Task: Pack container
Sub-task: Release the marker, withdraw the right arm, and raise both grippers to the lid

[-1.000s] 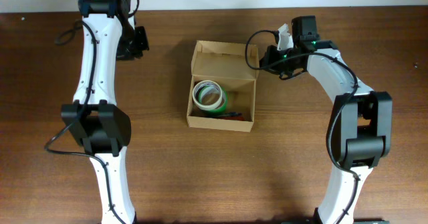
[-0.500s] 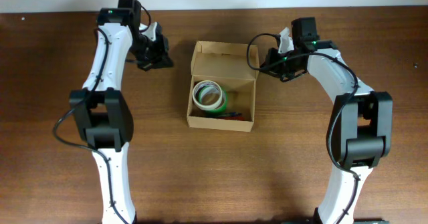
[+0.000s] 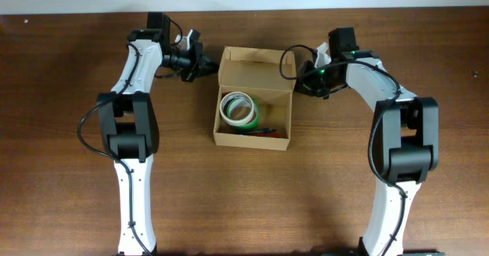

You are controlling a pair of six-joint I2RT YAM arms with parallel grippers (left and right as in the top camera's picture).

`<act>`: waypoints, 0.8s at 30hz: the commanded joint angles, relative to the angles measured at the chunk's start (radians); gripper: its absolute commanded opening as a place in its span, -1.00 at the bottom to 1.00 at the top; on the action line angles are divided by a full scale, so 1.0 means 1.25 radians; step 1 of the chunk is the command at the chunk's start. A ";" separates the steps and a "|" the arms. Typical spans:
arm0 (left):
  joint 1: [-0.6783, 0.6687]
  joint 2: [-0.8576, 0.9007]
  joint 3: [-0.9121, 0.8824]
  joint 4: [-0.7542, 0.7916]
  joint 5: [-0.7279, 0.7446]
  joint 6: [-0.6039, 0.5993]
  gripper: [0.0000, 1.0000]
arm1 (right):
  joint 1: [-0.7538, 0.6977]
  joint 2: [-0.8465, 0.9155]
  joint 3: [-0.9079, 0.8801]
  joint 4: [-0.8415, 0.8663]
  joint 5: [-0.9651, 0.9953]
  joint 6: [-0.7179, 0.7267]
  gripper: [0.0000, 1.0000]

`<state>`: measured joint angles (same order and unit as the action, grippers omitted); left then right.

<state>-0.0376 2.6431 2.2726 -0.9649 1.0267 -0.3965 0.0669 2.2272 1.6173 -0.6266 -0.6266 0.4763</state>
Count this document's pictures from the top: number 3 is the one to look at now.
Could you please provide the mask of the brown cardboard box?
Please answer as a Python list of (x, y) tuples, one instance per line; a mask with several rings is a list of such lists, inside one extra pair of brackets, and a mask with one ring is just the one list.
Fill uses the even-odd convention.
[[(293, 88), (296, 76), (292, 52), (246, 47), (226, 47), (219, 65), (218, 101), (213, 137), (218, 146), (285, 151), (290, 143)], [(275, 128), (281, 138), (238, 134), (243, 131), (226, 124), (219, 103), (230, 92), (248, 94), (260, 111), (256, 129)]]

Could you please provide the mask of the orange utility knife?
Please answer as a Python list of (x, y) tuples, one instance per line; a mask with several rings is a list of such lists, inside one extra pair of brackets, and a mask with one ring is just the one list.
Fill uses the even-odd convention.
[(262, 138), (281, 138), (278, 132), (262, 132), (257, 134), (252, 134), (252, 136), (262, 137)]

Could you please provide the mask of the white masking tape roll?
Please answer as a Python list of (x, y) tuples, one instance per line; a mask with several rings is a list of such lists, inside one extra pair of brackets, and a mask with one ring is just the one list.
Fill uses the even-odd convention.
[(255, 117), (256, 105), (253, 99), (243, 92), (230, 92), (219, 103), (219, 113), (224, 122), (233, 127), (250, 124)]

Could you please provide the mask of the black marker pen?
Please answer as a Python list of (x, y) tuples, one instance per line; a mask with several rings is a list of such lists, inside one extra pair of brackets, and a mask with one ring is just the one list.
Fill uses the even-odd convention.
[(244, 134), (268, 134), (276, 131), (277, 129), (275, 128), (259, 128), (252, 131), (246, 131)]

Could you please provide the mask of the green tape roll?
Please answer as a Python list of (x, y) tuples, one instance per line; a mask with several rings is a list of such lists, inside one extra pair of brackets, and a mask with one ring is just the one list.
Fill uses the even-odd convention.
[(225, 114), (230, 120), (243, 121), (238, 124), (234, 123), (233, 128), (239, 131), (250, 131), (257, 127), (260, 119), (260, 111), (257, 103), (252, 99), (241, 97), (232, 99), (225, 107)]

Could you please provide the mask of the blue pen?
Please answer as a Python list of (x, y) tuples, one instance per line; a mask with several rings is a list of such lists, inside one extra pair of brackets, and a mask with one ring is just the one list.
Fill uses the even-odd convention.
[(243, 131), (243, 132), (240, 132), (238, 134), (241, 134), (241, 135), (252, 135), (252, 134), (257, 134), (257, 133), (262, 133), (262, 132), (269, 132), (270, 130), (268, 128), (261, 128), (261, 129), (257, 129), (257, 130), (253, 130), (253, 131)]

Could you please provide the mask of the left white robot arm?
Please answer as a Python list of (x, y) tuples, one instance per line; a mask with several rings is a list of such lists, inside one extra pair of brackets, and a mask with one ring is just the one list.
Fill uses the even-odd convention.
[(175, 23), (163, 12), (151, 12), (145, 28), (128, 36), (128, 58), (110, 92), (99, 94), (96, 112), (104, 154), (114, 161), (118, 177), (121, 234), (119, 255), (154, 255), (157, 240), (151, 219), (151, 169), (160, 132), (151, 102), (158, 70), (191, 83), (217, 73), (218, 64), (207, 56), (200, 33), (170, 37)]

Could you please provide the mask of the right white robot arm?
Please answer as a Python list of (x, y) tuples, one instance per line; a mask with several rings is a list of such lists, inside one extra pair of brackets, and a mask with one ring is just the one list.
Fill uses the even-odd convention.
[(402, 255), (415, 195), (439, 162), (439, 105), (387, 72), (378, 54), (362, 50), (355, 30), (336, 28), (311, 51), (295, 92), (328, 99), (353, 89), (373, 112), (368, 163), (376, 178), (371, 217), (353, 255)]

